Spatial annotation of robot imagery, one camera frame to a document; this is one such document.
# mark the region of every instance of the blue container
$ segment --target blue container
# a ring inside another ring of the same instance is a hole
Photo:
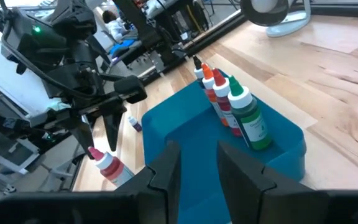
[[[260,109],[273,137],[264,151],[251,151],[243,138],[221,124],[197,83],[157,105],[142,118],[145,163],[150,164],[174,140],[181,146],[181,192],[178,223],[230,222],[216,163],[218,140],[231,143],[296,181],[305,174],[302,130],[264,102]]]

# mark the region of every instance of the wooden table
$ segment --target wooden table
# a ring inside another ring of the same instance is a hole
[[[314,189],[358,189],[358,19],[313,16],[292,35],[268,38],[265,28],[246,22],[199,56],[236,76],[272,108],[302,128],[307,143],[302,183]],[[138,172],[144,166],[142,134],[127,122],[192,82],[193,63],[149,86],[149,97],[128,105],[115,154]],[[97,148],[109,148],[103,120],[94,129]],[[112,190],[84,159],[74,190]]]

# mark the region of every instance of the white cap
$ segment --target white cap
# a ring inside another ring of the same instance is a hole
[[[203,78],[203,83],[204,83],[204,86],[207,90],[212,90],[214,84],[215,84],[215,79],[212,77],[212,78],[209,78],[209,79],[205,79]]]
[[[195,68],[194,69],[194,74],[196,74],[197,78],[204,78],[204,73],[203,73],[202,68],[200,68],[200,69]]]
[[[112,160],[113,160],[113,156],[110,153],[106,152],[106,153],[104,153],[104,156],[101,160],[95,161],[95,165],[100,170],[104,170],[111,165]]]
[[[242,92],[239,96],[233,96],[231,92],[227,96],[229,98],[230,105],[235,109],[240,109],[248,106],[250,103],[252,103],[252,100],[254,99],[247,87],[242,86],[242,89],[244,90],[244,92]]]
[[[130,122],[130,124],[133,126],[137,123],[136,118],[134,118],[133,116],[129,116],[128,117],[128,121]]]
[[[224,78],[226,83],[221,85],[221,86],[217,86],[216,84],[213,85],[215,94],[217,97],[225,97],[230,93],[230,83],[229,83],[229,79],[228,78]]]

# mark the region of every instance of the person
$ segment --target person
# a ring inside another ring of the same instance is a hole
[[[102,14],[103,22],[106,24],[110,34],[116,41],[120,41],[122,37],[129,33],[129,30],[125,29],[124,24],[117,18],[114,13],[106,10]]]

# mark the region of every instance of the green condiment bottle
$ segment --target green condiment bottle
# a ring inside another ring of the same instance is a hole
[[[272,142],[266,123],[260,113],[256,99],[249,89],[241,86],[233,77],[229,77],[231,111],[239,124],[247,145],[253,150],[263,150]]]

